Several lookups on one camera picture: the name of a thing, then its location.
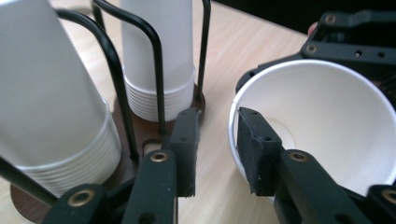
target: wooden table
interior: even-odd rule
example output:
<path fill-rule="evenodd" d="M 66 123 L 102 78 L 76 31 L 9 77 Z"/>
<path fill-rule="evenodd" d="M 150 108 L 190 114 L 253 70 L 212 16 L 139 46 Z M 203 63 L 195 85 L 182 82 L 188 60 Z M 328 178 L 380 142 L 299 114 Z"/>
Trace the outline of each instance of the wooden table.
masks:
<path fill-rule="evenodd" d="M 51 0 L 55 7 L 84 8 L 88 0 Z M 202 2 L 193 0 L 194 63 L 199 60 Z M 122 56 L 120 22 L 105 15 L 107 32 Z M 115 92 L 106 61 L 93 36 L 64 22 L 99 92 L 113 108 Z M 179 199 L 179 223 L 277 223 L 273 206 L 250 194 L 233 163 L 227 120 L 234 88 L 249 69 L 297 52 L 306 36 L 223 5 L 212 3 L 204 82 L 205 120 L 196 166 L 196 195 Z M 32 223 L 15 209 L 9 183 L 0 179 L 0 223 Z"/>

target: paper cup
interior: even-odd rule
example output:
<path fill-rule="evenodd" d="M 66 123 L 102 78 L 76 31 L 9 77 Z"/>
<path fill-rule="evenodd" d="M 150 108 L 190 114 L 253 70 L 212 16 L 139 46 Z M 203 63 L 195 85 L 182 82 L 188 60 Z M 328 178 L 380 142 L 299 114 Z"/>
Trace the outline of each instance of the paper cup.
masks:
<path fill-rule="evenodd" d="M 0 155 L 58 196 L 61 179 L 103 182 L 120 140 L 56 12 L 44 0 L 0 5 Z"/>
<path fill-rule="evenodd" d="M 164 114 L 166 121 L 173 120 L 192 103 L 192 1 L 120 0 L 120 7 L 148 22 L 161 40 Z M 127 22 L 121 26 L 129 105 L 138 117 L 158 121 L 152 43 L 139 28 Z"/>
<path fill-rule="evenodd" d="M 228 133 L 234 161 L 237 110 L 260 112 L 285 149 L 312 154 L 341 186 L 365 195 L 396 177 L 396 118 L 388 99 L 362 75 L 315 60 L 280 63 L 261 71 L 236 94 Z"/>

